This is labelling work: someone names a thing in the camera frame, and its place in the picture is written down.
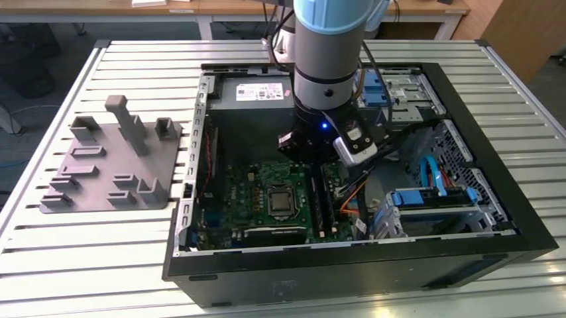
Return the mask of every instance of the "cpu socket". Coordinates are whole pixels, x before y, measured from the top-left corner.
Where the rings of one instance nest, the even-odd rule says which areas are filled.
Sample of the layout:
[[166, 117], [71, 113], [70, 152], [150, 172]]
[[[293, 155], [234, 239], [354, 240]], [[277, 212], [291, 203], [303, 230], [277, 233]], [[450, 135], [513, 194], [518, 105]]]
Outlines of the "cpu socket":
[[274, 187], [267, 191], [269, 214], [273, 217], [291, 217], [295, 214], [293, 187]]

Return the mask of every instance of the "slotted aluminum surface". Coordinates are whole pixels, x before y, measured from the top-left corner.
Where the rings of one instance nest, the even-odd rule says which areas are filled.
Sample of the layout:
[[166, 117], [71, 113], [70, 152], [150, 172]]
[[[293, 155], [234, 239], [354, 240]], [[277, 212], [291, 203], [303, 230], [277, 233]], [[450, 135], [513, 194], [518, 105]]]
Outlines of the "slotted aluminum surface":
[[[202, 63], [266, 62], [258, 41], [113, 42], [94, 50], [0, 213], [0, 317], [526, 317], [566, 313], [566, 142], [564, 131], [490, 49], [474, 42], [372, 42], [380, 62], [440, 63], [562, 248], [458, 289], [202, 310], [162, 281], [175, 204], [158, 211], [44, 215], [44, 187], [63, 160], [77, 115], [114, 123], [109, 95], [145, 121], [171, 117], [189, 135]], [[185, 167], [174, 179], [182, 180]], [[182, 195], [173, 185], [171, 197]]]

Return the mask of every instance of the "green circuit board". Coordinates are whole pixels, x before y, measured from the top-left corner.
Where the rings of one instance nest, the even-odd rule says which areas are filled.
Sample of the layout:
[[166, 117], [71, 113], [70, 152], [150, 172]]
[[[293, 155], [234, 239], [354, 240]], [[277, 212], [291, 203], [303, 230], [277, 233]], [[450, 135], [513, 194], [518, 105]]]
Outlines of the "green circuit board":
[[[335, 164], [325, 167], [330, 187], [342, 184]], [[274, 216], [269, 196], [277, 192], [290, 193], [293, 214]], [[326, 237], [314, 231], [306, 170], [294, 163], [261, 163], [249, 166], [227, 166], [225, 180], [223, 208], [218, 214], [215, 231], [209, 231], [209, 248], [234, 248], [233, 229], [251, 227], [305, 227], [307, 243], [351, 240], [350, 221], [337, 222], [337, 232]]]

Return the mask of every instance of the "power supply label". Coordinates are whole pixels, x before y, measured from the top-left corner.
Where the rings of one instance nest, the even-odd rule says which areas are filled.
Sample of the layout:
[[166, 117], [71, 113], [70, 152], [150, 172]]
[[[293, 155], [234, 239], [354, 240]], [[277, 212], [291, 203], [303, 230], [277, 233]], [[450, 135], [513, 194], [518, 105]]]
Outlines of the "power supply label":
[[237, 101], [281, 101], [283, 83], [239, 84], [237, 86]]

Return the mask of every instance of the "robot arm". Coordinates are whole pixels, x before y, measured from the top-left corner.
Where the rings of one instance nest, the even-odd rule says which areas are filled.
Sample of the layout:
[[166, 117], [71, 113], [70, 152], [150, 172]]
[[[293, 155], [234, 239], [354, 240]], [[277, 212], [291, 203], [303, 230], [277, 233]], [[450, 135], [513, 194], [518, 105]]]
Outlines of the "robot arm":
[[285, 6], [295, 10], [274, 50], [278, 58], [286, 48], [285, 62], [295, 62], [295, 126], [279, 137], [279, 151], [311, 164], [338, 154], [346, 166], [357, 166], [378, 152], [353, 100], [364, 32], [369, 20], [380, 25], [390, 0], [262, 2], [279, 5], [281, 16], [291, 12]]

